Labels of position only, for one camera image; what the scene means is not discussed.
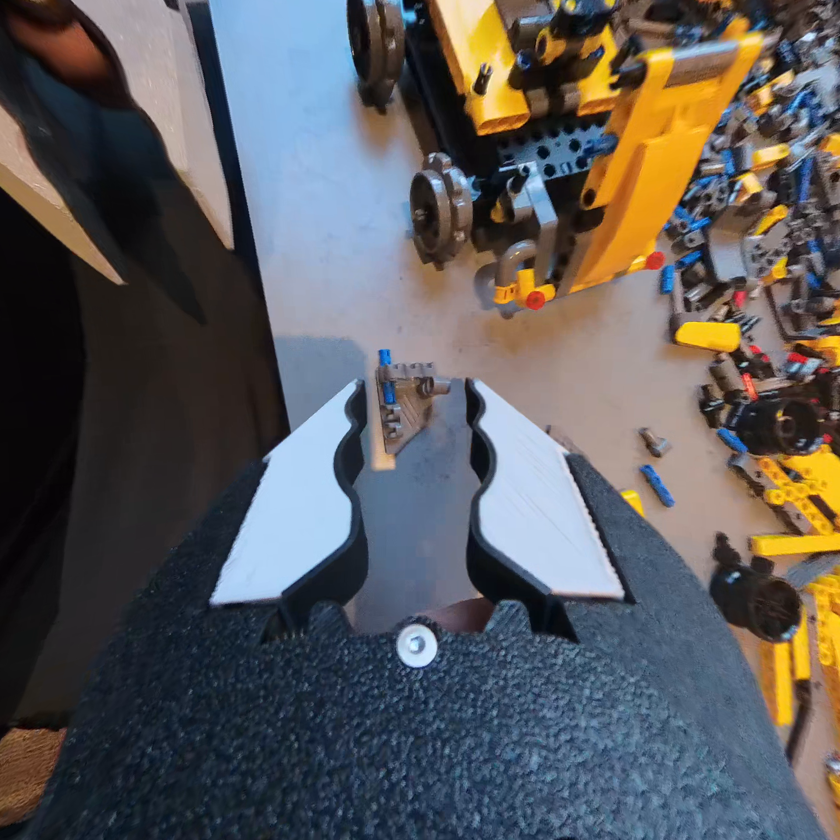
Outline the black toy wheel hub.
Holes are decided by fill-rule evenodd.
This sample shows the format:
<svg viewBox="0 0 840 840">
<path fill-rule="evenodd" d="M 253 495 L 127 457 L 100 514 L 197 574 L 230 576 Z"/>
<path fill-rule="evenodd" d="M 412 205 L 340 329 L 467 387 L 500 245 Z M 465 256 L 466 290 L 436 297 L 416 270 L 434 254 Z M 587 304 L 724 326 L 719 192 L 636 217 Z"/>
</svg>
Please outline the black toy wheel hub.
<svg viewBox="0 0 840 840">
<path fill-rule="evenodd" d="M 798 591 L 766 566 L 745 564 L 724 532 L 716 533 L 711 556 L 709 594 L 726 622 L 767 643 L 790 642 L 802 623 Z"/>
</svg>

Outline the yellow black toy brick vehicle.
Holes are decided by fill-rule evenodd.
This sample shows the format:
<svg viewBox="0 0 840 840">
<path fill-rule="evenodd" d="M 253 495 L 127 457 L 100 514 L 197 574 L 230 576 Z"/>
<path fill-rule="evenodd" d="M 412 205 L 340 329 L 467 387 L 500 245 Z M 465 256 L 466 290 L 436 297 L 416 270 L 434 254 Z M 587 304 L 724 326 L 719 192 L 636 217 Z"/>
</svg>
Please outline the yellow black toy brick vehicle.
<svg viewBox="0 0 840 840">
<path fill-rule="evenodd" d="M 408 65 L 437 140 L 409 187 L 413 242 L 496 256 L 494 304 L 665 263 L 657 240 L 725 108 L 768 48 L 735 2 L 346 3 L 360 94 Z"/>
</svg>

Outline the blue toy pin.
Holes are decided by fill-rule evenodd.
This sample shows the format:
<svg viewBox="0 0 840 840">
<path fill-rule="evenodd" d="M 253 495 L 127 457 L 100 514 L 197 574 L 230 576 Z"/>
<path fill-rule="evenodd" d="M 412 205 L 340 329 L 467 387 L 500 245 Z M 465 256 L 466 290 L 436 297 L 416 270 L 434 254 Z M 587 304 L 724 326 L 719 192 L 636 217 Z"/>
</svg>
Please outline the blue toy pin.
<svg viewBox="0 0 840 840">
<path fill-rule="evenodd" d="M 665 508 L 670 509 L 676 505 L 676 500 L 655 467 L 652 465 L 641 465 L 638 471 Z"/>
</svg>

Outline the grey desk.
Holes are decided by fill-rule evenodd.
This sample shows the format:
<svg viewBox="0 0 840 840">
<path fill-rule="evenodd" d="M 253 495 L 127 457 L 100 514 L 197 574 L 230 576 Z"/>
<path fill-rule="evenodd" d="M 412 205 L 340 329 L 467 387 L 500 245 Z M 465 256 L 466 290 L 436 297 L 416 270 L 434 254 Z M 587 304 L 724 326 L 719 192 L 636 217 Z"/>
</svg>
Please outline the grey desk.
<svg viewBox="0 0 840 840">
<path fill-rule="evenodd" d="M 771 515 L 726 467 L 728 451 L 696 406 L 707 357 L 666 342 L 657 274 L 505 319 L 490 309 L 488 254 L 467 246 L 442 270 L 410 238 L 409 182 L 433 144 L 419 104 L 387 114 L 355 88 L 344 2 L 210 2 L 290 423 L 356 376 L 376 351 L 433 361 L 455 378 L 432 426 L 390 471 L 373 471 L 375 397 L 364 472 L 371 551 L 349 611 L 359 640 L 469 593 L 469 466 L 464 380 L 474 376 L 583 453 L 594 497 L 635 604 L 572 602 L 580 638 L 521 633 L 452 637 L 438 657 L 477 642 L 470 675 L 434 661 L 412 670 L 395 710 L 377 707 L 373 757 L 408 775 L 392 789 L 408 817 L 425 770 L 444 773 L 427 802 L 465 817 L 466 838 L 534 827 L 560 838 L 838 838 L 819 756 L 793 776 L 756 673 L 758 641 L 723 622 L 707 586 L 713 533 L 744 549 Z M 650 427 L 670 451 L 652 457 Z M 652 465 L 675 499 L 656 498 Z M 619 490 L 637 491 L 645 518 Z"/>
</svg>

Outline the small grey brick assembly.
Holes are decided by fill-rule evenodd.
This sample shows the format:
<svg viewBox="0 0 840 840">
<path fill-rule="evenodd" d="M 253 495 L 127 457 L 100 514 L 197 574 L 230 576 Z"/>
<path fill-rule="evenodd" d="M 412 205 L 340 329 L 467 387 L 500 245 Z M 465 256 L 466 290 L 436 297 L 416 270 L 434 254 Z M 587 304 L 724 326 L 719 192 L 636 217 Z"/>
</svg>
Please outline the small grey brick assembly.
<svg viewBox="0 0 840 840">
<path fill-rule="evenodd" d="M 390 350 L 378 350 L 374 385 L 380 442 L 374 445 L 373 471 L 396 467 L 396 457 L 433 422 L 436 400 L 451 393 L 453 383 L 433 362 L 401 363 Z"/>
</svg>

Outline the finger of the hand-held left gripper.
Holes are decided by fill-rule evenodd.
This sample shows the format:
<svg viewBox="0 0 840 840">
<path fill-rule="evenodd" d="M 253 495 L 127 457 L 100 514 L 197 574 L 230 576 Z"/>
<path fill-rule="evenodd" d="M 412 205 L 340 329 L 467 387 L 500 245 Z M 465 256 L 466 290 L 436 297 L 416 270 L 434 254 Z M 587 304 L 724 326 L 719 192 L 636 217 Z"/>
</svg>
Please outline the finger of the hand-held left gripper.
<svg viewBox="0 0 840 840">
<path fill-rule="evenodd" d="M 235 246 L 228 188 L 189 2 L 75 1 L 110 48 L 133 105 L 226 249 Z"/>
<path fill-rule="evenodd" d="M 2 190 L 72 255 L 116 286 L 128 259 L 97 201 L 84 132 L 34 91 L 2 92 Z"/>
</svg>

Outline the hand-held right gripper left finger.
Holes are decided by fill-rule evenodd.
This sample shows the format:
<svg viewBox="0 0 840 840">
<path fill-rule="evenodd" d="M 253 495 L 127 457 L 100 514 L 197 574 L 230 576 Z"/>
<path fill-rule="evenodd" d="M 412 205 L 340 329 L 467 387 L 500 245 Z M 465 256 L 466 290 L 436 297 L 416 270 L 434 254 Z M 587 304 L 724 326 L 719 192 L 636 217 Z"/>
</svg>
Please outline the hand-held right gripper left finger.
<svg viewBox="0 0 840 840">
<path fill-rule="evenodd" d="M 264 471 L 209 597 L 211 608 L 276 604 L 304 624 L 346 606 L 369 570 L 361 502 L 368 398 L 352 380 L 263 459 Z"/>
</svg>

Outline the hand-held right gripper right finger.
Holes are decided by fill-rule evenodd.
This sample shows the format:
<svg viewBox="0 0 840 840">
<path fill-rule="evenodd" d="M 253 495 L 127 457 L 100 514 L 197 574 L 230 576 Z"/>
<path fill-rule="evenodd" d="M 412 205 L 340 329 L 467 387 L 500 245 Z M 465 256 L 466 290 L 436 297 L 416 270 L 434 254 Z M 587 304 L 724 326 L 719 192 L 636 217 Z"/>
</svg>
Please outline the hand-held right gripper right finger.
<svg viewBox="0 0 840 840">
<path fill-rule="evenodd" d="M 536 634 L 579 640 L 567 602 L 623 602 L 626 588 L 569 463 L 570 451 L 486 383 L 465 380 L 466 569 L 493 605 L 524 605 Z"/>
</svg>

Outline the pile of toy brick pieces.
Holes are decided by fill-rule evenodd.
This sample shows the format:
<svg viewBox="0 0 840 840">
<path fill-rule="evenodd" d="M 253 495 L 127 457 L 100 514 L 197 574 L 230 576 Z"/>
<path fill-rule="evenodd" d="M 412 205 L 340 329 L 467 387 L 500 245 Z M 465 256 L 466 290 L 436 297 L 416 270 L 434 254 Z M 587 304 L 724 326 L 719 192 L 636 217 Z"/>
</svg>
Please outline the pile of toy brick pieces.
<svg viewBox="0 0 840 840">
<path fill-rule="evenodd" d="M 665 226 L 690 326 L 735 326 L 698 407 L 728 468 L 773 514 L 742 561 L 802 601 L 759 680 L 792 768 L 819 756 L 838 804 L 838 2 L 735 2 L 767 49 L 712 131 Z"/>
</svg>

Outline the person's left hand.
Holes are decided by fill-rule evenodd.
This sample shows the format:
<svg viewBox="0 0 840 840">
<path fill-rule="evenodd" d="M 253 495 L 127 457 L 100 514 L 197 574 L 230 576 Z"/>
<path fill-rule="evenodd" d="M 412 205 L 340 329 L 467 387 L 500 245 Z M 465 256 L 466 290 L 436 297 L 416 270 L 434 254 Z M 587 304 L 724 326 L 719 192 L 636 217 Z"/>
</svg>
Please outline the person's left hand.
<svg viewBox="0 0 840 840">
<path fill-rule="evenodd" d="M 2 15 L 12 39 L 69 87 L 105 90 L 117 80 L 110 58 L 68 2 L 2 1 Z"/>
</svg>

